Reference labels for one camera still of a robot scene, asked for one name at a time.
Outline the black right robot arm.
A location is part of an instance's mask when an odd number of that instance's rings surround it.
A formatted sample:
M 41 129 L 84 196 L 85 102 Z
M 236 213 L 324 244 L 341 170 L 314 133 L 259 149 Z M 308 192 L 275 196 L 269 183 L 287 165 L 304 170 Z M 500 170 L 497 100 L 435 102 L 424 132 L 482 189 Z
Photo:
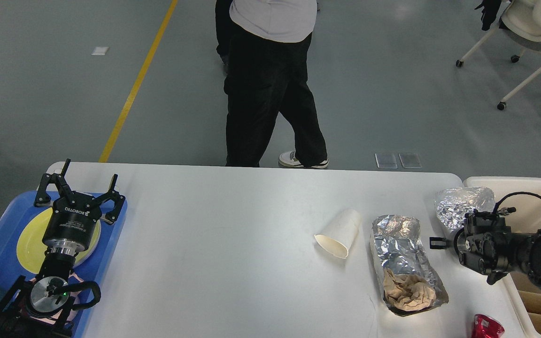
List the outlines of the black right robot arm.
M 497 202 L 490 211 L 472 210 L 463 227 L 447 237 L 430 237 L 430 248 L 449 250 L 464 267 L 487 276 L 493 285 L 509 272 L 522 272 L 541 290 L 541 229 L 515 233 L 505 224 L 514 207 Z

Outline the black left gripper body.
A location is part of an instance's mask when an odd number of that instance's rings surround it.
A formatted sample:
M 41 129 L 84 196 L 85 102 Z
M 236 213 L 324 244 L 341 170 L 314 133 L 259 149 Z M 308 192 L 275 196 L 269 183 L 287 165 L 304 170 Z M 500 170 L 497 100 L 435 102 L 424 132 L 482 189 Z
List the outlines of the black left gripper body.
M 52 253 L 77 254 L 90 247 L 99 217 L 93 196 L 58 198 L 52 203 L 52 215 L 42 238 Z

